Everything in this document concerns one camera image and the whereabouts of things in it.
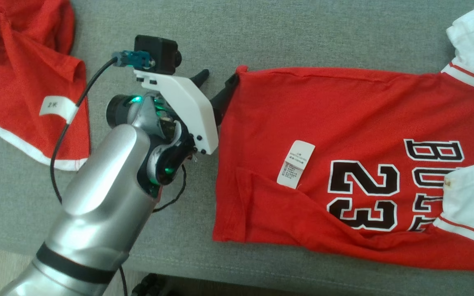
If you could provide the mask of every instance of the red jersey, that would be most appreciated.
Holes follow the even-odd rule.
[[[448,30],[457,49],[474,34],[469,19],[474,11]],[[222,123],[214,240],[474,270],[466,53],[424,75],[239,67]]]

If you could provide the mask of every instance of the black band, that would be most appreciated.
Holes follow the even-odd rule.
[[[43,264],[83,282],[109,284],[116,273],[115,271],[100,270],[77,264],[55,253],[45,243],[39,248],[36,257]]]

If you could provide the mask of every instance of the care label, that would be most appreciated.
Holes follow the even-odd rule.
[[[284,159],[281,171],[277,176],[277,183],[295,189],[314,148],[316,146],[310,143],[295,141]]]
[[[40,116],[45,114],[56,114],[62,116],[67,121],[67,124],[71,124],[74,116],[76,116],[76,112],[78,112],[78,108],[71,99],[64,96],[51,95],[46,96],[45,99],[43,99],[43,104],[39,114]]]

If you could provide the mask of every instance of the black camera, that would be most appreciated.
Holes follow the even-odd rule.
[[[182,62],[177,42],[169,39],[138,35],[135,38],[134,51],[149,53],[153,61],[149,69],[135,67],[140,71],[173,75]]]

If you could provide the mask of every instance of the gray cushion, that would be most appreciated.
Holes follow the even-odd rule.
[[[251,69],[337,66],[440,71],[454,51],[445,29],[474,8],[474,0],[73,4],[78,20],[74,55],[86,62],[87,77],[111,52],[131,49],[137,34],[162,36],[179,43],[183,62],[177,75],[211,70],[202,88],[209,97],[240,64]],[[94,147],[109,131],[105,108],[111,97],[141,91],[131,69],[110,69],[98,80],[89,95]],[[297,247],[212,242],[217,156],[201,155],[187,169],[182,199],[151,217],[127,268],[309,294],[474,295],[474,272],[390,266]],[[48,171],[0,139],[0,248],[33,254],[41,245],[60,208]],[[61,188],[72,175],[58,172]],[[180,183],[164,190],[164,201],[177,193]]]

